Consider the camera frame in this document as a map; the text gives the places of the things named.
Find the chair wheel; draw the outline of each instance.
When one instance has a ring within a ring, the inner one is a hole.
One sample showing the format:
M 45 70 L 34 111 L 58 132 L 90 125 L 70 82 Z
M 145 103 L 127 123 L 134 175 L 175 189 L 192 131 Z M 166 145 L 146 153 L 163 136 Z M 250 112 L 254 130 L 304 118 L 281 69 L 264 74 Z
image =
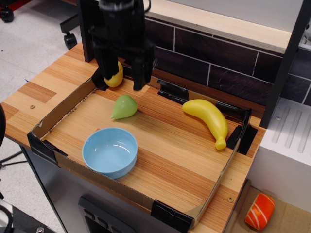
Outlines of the chair wheel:
M 69 50 L 78 44 L 75 35 L 71 33 L 64 35 L 64 41 Z
M 3 22 L 10 23 L 14 19 L 13 11 L 7 6 L 4 9 L 0 10 L 0 16 Z

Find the orange toy food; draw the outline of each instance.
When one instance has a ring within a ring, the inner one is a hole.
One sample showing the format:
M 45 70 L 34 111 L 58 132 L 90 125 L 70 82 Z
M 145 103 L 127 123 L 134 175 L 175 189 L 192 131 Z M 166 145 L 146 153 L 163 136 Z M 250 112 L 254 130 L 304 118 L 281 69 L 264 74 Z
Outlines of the orange toy food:
M 249 209 L 245 222 L 256 230 L 262 230 L 274 211 L 275 201 L 268 195 L 259 193 Z

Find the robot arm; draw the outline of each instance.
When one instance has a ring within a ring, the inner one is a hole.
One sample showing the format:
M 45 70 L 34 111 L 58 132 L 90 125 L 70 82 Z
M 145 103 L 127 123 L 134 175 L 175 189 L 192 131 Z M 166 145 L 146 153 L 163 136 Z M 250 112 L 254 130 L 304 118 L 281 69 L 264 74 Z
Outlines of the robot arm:
M 119 71 L 118 57 L 132 66 L 134 90 L 150 81 L 156 46 L 145 37 L 143 0 L 100 0 L 101 22 L 89 32 L 102 77 Z

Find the toy banana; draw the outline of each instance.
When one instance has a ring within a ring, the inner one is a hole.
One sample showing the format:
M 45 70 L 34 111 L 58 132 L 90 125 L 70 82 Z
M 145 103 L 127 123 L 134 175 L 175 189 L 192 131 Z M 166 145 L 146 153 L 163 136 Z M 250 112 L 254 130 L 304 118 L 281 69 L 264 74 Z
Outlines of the toy banana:
M 216 149 L 226 148 L 225 138 L 228 135 L 228 123 L 222 112 L 214 104 L 207 100 L 189 100 L 183 104 L 183 110 L 207 124 L 216 139 Z

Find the dark tile wall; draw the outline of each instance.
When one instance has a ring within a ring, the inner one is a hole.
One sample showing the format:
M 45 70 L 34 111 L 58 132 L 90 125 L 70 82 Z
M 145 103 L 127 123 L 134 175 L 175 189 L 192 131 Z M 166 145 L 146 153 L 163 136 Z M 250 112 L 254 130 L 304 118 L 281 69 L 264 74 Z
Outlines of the dark tile wall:
M 146 19 L 156 68 L 266 105 L 282 55 L 167 22 Z
M 311 106 L 311 51 L 300 48 L 281 92 L 281 97 Z

